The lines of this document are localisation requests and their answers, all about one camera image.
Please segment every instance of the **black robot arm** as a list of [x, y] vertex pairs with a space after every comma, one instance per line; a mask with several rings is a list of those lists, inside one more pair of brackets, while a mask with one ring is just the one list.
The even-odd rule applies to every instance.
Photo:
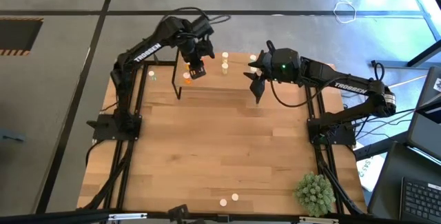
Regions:
[[209, 40], [214, 31], [209, 21], [205, 14], [193, 22], [178, 17], [165, 17], [150, 37], [118, 55], [110, 73], [116, 89], [117, 108], [113, 115], [100, 115], [98, 121], [88, 121], [88, 124], [95, 131], [101, 129], [101, 134], [114, 134], [107, 135], [107, 138], [135, 139], [139, 133], [141, 117], [130, 113], [129, 104], [134, 75], [141, 62], [165, 46], [177, 46], [184, 61], [189, 63], [190, 76], [193, 79], [204, 76], [205, 69], [201, 57], [209, 55], [214, 58], [213, 45]]
[[[351, 123], [370, 115], [388, 117], [395, 114], [395, 95], [381, 80], [364, 79], [336, 72], [325, 63], [299, 56], [297, 51], [289, 48], [275, 49], [271, 41], [268, 41], [267, 45], [269, 51], [264, 52], [262, 50], [258, 59], [249, 63], [249, 66], [260, 69], [260, 75], [245, 73], [253, 80], [250, 90], [256, 97], [257, 103], [265, 90], [266, 80], [271, 81], [271, 86], [272, 81], [295, 83], [299, 87], [306, 85], [319, 90], [329, 86], [367, 96], [367, 100], [360, 105], [335, 114], [327, 112], [319, 119], [310, 120], [308, 125], [317, 134], [325, 133], [341, 124]], [[282, 101], [280, 102], [287, 107], [299, 107], [307, 103], [288, 105]]]

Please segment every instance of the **wooden table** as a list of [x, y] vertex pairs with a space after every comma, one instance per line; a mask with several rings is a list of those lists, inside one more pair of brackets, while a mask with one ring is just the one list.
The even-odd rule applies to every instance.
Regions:
[[[220, 54], [215, 59], [204, 58], [207, 75], [190, 84], [183, 78], [185, 64], [179, 59], [175, 84], [183, 87], [181, 100], [170, 81], [173, 67], [149, 67], [156, 80], [148, 78], [144, 90], [143, 122], [134, 146], [124, 210], [166, 212], [187, 204], [193, 213], [306, 214], [292, 191], [306, 173], [317, 173], [308, 142], [307, 106], [282, 106], [269, 83], [256, 105], [249, 91], [251, 82], [242, 74], [249, 71], [249, 56], [230, 53], [226, 75]], [[297, 85], [274, 86], [286, 103], [306, 99], [305, 89]], [[343, 109], [339, 90], [327, 88], [323, 98], [327, 111]], [[110, 81], [103, 107], [114, 100]], [[106, 141], [92, 151], [79, 207], [107, 180], [114, 148], [115, 141]], [[366, 211], [354, 155], [345, 146], [333, 148], [340, 183]], [[112, 206], [118, 188], [117, 182]], [[239, 201], [231, 200], [233, 193], [239, 195]], [[228, 200], [226, 207], [219, 205], [222, 198]]]

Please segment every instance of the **green plant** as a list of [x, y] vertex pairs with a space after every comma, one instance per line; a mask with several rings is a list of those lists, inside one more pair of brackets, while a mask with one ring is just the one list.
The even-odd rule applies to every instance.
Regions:
[[336, 201], [329, 180], [313, 172], [306, 174], [298, 183], [294, 196], [309, 215], [315, 217], [332, 212], [332, 203]]

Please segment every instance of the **gray floor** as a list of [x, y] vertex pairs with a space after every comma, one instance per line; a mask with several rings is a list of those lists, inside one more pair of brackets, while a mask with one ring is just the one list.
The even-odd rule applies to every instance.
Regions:
[[[350, 0], [358, 10], [418, 10], [415, 0]], [[0, 0], [0, 10], [100, 10], [104, 0]], [[111, 10], [168, 10], [198, 6], [208, 10], [332, 10], [337, 0], [112, 0]], [[116, 56], [152, 33], [161, 17], [107, 17], [83, 91], [48, 211], [73, 210], [84, 174], [84, 157]], [[97, 17], [45, 17], [28, 57], [0, 57], [0, 127], [26, 135], [25, 143], [0, 143], [0, 215], [33, 211], [52, 157], [63, 118], [78, 81]], [[341, 72], [373, 77], [373, 59], [407, 61], [435, 42], [421, 17], [358, 18], [340, 24], [334, 17], [234, 16], [214, 27], [216, 52], [255, 52], [271, 39], [301, 55], [334, 63]], [[174, 51], [161, 50], [160, 59]], [[387, 70], [384, 82], [394, 84], [426, 74], [425, 70]], [[423, 80], [393, 91], [398, 110], [415, 106]], [[363, 101], [355, 96], [348, 105]], [[378, 130], [389, 135], [409, 123]], [[370, 130], [377, 125], [368, 125]], [[369, 144], [383, 139], [367, 136]]]

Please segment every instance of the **black bracket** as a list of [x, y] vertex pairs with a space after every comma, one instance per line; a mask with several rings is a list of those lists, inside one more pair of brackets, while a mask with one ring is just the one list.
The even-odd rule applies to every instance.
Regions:
[[229, 219], [229, 215], [228, 214], [219, 214], [218, 218], [217, 218], [217, 222], [219, 223], [228, 223], [231, 220]]
[[135, 141], [138, 140], [139, 137], [142, 119], [141, 115], [135, 116], [133, 120], [134, 129], [132, 132], [118, 131], [113, 114], [100, 114], [96, 121], [87, 121], [87, 124], [95, 129], [93, 139], [96, 139], [97, 141]]
[[329, 130], [325, 134], [320, 131], [320, 126], [315, 124], [317, 119], [308, 119], [308, 134], [310, 141], [314, 145], [355, 145], [355, 133], [352, 125], [340, 124], [336, 128]]
[[186, 204], [174, 207], [168, 211], [170, 222], [176, 221], [178, 224], [205, 224], [203, 219], [197, 219], [193, 222], [186, 222], [183, 219], [189, 218], [188, 207]]

